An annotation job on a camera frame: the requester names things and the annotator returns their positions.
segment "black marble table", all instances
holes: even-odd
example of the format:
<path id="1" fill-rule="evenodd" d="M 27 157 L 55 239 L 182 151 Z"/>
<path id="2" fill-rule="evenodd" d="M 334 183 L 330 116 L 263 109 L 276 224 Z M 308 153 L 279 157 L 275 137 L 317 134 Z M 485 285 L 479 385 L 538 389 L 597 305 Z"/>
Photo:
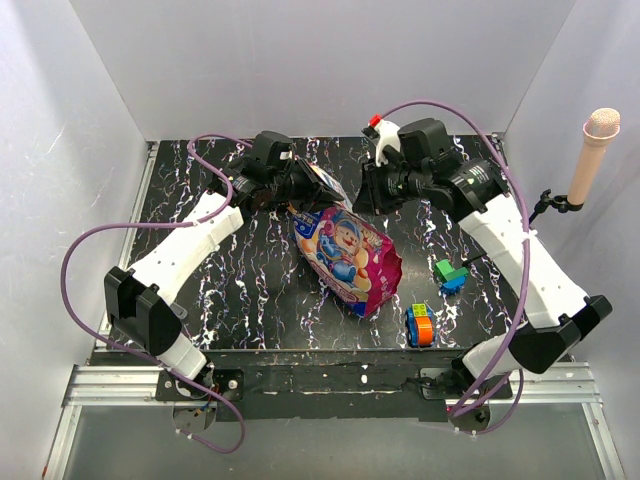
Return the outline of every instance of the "black marble table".
<path id="1" fill-rule="evenodd" d="M 469 158 L 488 158 L 478 137 L 453 137 Z M 182 220 L 195 206 L 211 175 L 188 158 L 186 141 L 159 145 L 141 220 Z M 201 142 L 198 151 L 213 165 L 242 152 L 229 141 Z M 359 162 L 371 149 L 363 138 L 298 138 L 297 155 L 317 163 L 342 182 L 355 200 Z M 474 241 L 427 202 L 412 202 L 387 217 L 365 217 L 393 240 L 403 259 L 394 297 L 365 318 L 351 313 L 300 254 L 288 214 L 261 212 L 228 238 L 191 275 L 176 302 L 185 307 L 185 330 L 201 349 L 408 348 L 404 310 L 426 302 L 434 310 L 434 347 L 465 347 L 503 333 L 517 298 L 490 260 L 475 262 L 462 292 L 442 296 L 432 269 L 448 258 L 455 267 L 478 253 Z M 169 234 L 138 231 L 131 263 Z M 118 332 L 113 339 L 126 341 Z"/>

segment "cartoon character on bag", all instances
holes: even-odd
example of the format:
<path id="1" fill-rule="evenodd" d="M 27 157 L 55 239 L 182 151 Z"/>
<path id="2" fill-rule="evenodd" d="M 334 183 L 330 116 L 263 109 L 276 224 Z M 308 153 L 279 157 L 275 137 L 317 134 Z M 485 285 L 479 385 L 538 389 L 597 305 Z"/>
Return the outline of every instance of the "cartoon character on bag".
<path id="1" fill-rule="evenodd" d="M 369 254 L 363 246 L 360 228 L 339 212 L 324 222 L 319 231 L 316 258 L 341 282 L 366 292 L 371 288 L 364 267 Z"/>

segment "microphone holder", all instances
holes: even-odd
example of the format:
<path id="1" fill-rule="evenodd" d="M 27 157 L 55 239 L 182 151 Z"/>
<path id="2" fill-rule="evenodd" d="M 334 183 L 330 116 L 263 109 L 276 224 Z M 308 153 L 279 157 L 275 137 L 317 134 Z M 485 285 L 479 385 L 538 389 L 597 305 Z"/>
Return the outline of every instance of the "microphone holder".
<path id="1" fill-rule="evenodd" d="M 552 197 L 551 190 L 545 190 L 540 194 L 540 200 L 536 203 L 536 206 L 533 207 L 533 213 L 529 217 L 529 224 L 533 223 L 538 215 L 546 212 L 549 207 L 558 210 L 560 213 L 567 213 L 581 210 L 582 204 L 573 205 L 569 203 L 566 195 L 555 195 Z"/>

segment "red button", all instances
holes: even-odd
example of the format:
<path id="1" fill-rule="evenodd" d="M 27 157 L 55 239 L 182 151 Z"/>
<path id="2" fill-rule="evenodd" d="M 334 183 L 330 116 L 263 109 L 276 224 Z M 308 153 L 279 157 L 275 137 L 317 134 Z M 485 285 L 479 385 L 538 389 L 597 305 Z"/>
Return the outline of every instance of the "red button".
<path id="1" fill-rule="evenodd" d="M 369 120 L 369 126 L 375 127 L 377 124 L 380 123 L 381 120 L 382 120 L 382 117 L 376 113 L 373 117 L 371 117 L 371 120 Z"/>

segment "microphone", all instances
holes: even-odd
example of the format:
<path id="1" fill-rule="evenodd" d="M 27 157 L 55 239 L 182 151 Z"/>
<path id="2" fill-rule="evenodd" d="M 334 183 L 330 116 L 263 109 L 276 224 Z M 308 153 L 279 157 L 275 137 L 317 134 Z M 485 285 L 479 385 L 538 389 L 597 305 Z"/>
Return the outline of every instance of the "microphone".
<path id="1" fill-rule="evenodd" d="M 591 114 L 582 131 L 584 144 L 567 195 L 567 202 L 575 207 L 584 203 L 607 145 L 620 132 L 620 113 L 613 108 L 600 108 Z"/>

